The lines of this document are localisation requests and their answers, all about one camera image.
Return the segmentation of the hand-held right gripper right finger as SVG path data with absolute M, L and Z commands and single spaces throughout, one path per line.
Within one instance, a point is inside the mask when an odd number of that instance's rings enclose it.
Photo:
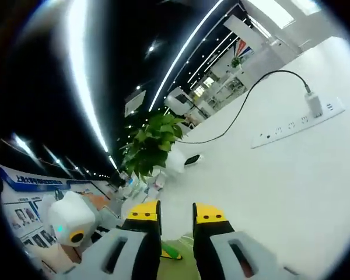
M 201 279 L 305 279 L 210 205 L 192 204 L 193 253 Z

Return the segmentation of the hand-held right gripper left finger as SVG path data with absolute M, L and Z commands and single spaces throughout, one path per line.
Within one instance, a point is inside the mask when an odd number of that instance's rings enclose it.
M 161 256 L 160 201 L 139 204 L 61 279 L 156 279 Z

